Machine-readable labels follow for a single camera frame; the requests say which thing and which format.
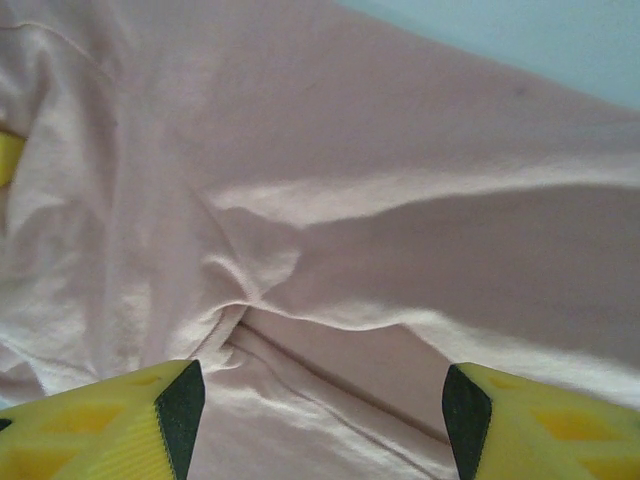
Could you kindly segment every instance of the wrinkled fabric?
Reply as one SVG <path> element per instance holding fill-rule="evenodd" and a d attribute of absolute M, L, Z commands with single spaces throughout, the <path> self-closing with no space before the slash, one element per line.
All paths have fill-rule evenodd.
<path fill-rule="evenodd" d="M 640 113 L 324 0 L 144 3 L 0 0 L 5 402 L 199 358 L 196 480 L 453 479 L 450 362 L 640 409 Z"/>

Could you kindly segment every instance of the yellow object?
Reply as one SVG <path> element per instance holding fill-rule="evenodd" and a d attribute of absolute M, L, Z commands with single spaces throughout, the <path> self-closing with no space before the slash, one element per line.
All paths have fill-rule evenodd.
<path fill-rule="evenodd" d="M 204 404 L 174 360 L 0 412 L 2 480 L 184 480 Z"/>
<path fill-rule="evenodd" d="M 640 412 L 463 363 L 443 413 L 461 480 L 640 480 Z"/>
<path fill-rule="evenodd" d="M 13 178 L 13 173 L 22 155 L 24 140 L 10 133 L 0 132 L 0 187 Z"/>

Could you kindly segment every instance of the yellow plastic part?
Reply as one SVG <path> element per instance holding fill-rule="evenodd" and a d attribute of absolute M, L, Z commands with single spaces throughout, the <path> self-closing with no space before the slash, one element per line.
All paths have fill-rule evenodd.
<path fill-rule="evenodd" d="M 185 375 L 188 382 L 180 383 Z M 184 465 L 186 455 L 188 469 L 204 402 L 201 378 L 197 361 L 174 360 L 1 411 L 0 479 L 186 478 L 176 459 Z"/>
<path fill-rule="evenodd" d="M 458 395 L 449 417 L 483 415 L 478 395 L 491 405 L 475 476 L 462 480 L 640 480 L 640 412 L 480 365 L 456 368 L 458 380 L 447 380 L 448 394 Z M 462 390 L 453 385 L 460 373 L 469 380 Z M 473 446 L 456 430 L 464 425 L 447 422 L 460 469 Z"/>
<path fill-rule="evenodd" d="M 0 132 L 0 187 L 5 186 L 13 178 L 22 155 L 24 139 Z"/>

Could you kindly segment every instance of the light blue wall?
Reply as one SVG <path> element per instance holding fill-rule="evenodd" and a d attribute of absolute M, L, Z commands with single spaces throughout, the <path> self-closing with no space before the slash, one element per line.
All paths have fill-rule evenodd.
<path fill-rule="evenodd" d="M 640 0 L 337 0 L 640 109 Z"/>

